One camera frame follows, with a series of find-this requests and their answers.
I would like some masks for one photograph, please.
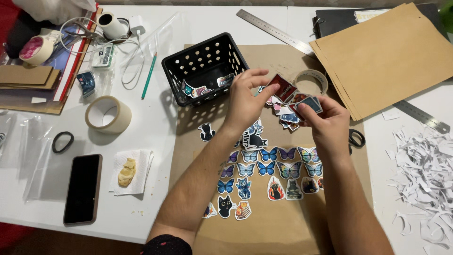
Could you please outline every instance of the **green pencil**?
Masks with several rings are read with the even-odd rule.
[[[143,89],[143,93],[142,93],[142,99],[145,98],[146,90],[148,89],[149,80],[151,79],[151,74],[153,73],[154,64],[156,63],[156,58],[157,58],[157,52],[154,54],[153,63],[151,64],[151,68],[149,69],[148,78],[146,79],[145,88]]]

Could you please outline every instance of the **desk surface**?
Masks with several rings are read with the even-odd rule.
[[[102,8],[104,11],[113,12],[117,17],[129,18],[133,15],[141,15],[147,31],[142,38],[146,38],[176,11],[186,11],[192,34],[192,37],[187,38],[187,41],[184,42],[187,44],[196,44],[222,32],[230,33],[236,44],[282,44],[278,39],[237,18],[235,14],[241,8],[308,43],[315,39],[314,36],[310,37],[312,34],[311,18],[315,16],[315,10],[322,9],[319,7],[115,5],[106,5]],[[129,52],[134,45],[125,44],[120,48],[124,52]],[[119,52],[118,60],[124,56],[124,53]],[[81,70],[87,66],[88,59],[88,56],[85,57]],[[149,66],[145,65],[138,84],[145,83],[148,69]],[[78,102],[80,89],[77,85],[74,85],[60,116],[43,115],[43,118],[51,122],[56,130],[70,131],[76,136],[93,142],[93,153],[103,155],[97,220],[91,225],[65,227],[62,219],[66,193],[61,194],[59,201],[24,202],[23,193],[26,180],[20,179],[15,169],[0,169],[2,172],[0,221],[144,243],[168,188],[177,109],[166,101],[168,96],[171,96],[171,91],[160,64],[156,65],[154,69],[145,100],[140,100],[142,92],[140,85],[133,90],[123,88],[119,65],[116,70],[111,95],[128,105],[133,114],[130,126],[118,137],[99,134],[94,136],[89,133],[84,121],[87,105]],[[453,94],[453,86],[446,85],[447,83],[436,85],[411,97],[409,102],[432,113],[446,123],[453,123],[453,115],[449,114],[447,110],[452,106],[449,95]],[[31,117],[36,114],[20,113],[20,115]],[[420,239],[417,220],[410,220],[414,233],[409,236],[400,234],[401,223],[392,224],[396,210],[411,212],[413,209],[406,207],[401,201],[395,201],[398,195],[396,189],[386,185],[387,179],[394,175],[393,171],[396,168],[395,163],[387,157],[385,152],[385,149],[395,150],[392,145],[394,143],[392,131],[401,129],[402,126],[411,127],[408,128],[409,131],[413,127],[421,128],[421,126],[404,113],[401,113],[400,118],[390,121],[385,121],[380,113],[376,113],[365,119],[364,126],[376,216],[383,225],[397,254],[425,254],[422,247],[428,242]],[[19,135],[13,133],[12,139],[19,141]],[[150,171],[158,172],[158,181],[155,185],[147,183],[143,195],[113,196],[113,193],[108,192],[113,156],[119,151],[137,148],[149,148],[154,151],[155,157]],[[144,214],[143,216],[140,213],[132,214],[133,210],[144,211]],[[446,250],[436,246],[433,246],[431,251],[432,254],[447,253]]]

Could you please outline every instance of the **black cat sticker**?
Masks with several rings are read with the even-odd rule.
[[[209,142],[216,134],[216,132],[211,129],[211,123],[209,122],[201,124],[198,129],[201,130],[200,138],[204,142]]]
[[[250,133],[250,129],[247,129],[242,134],[242,145],[248,151],[259,150],[263,147],[267,147],[267,139],[261,138],[257,128],[255,128],[252,133]]]
[[[284,188],[280,184],[280,180],[273,175],[267,184],[267,197],[271,201],[284,199]]]
[[[297,179],[289,179],[288,185],[286,186],[285,192],[286,200],[301,200],[304,199],[304,195],[300,189]]]
[[[226,219],[230,216],[230,210],[236,209],[236,204],[231,201],[230,195],[227,195],[225,198],[219,196],[217,208],[220,217]]]
[[[315,179],[311,177],[304,177],[302,178],[302,192],[305,194],[314,194],[319,191],[318,184],[316,183]]]

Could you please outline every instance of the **left hand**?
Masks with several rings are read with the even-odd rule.
[[[251,88],[265,86],[270,81],[264,76],[268,73],[267,69],[249,69],[236,75],[233,80],[230,87],[230,105],[223,126],[238,138],[257,121],[266,101],[280,88],[279,84],[271,84],[256,97],[252,94]]]

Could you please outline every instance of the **forearm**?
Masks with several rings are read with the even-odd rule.
[[[222,126],[165,198],[148,240],[171,227],[195,233],[239,135]]]
[[[393,254],[350,157],[324,165],[329,232],[337,254]]]

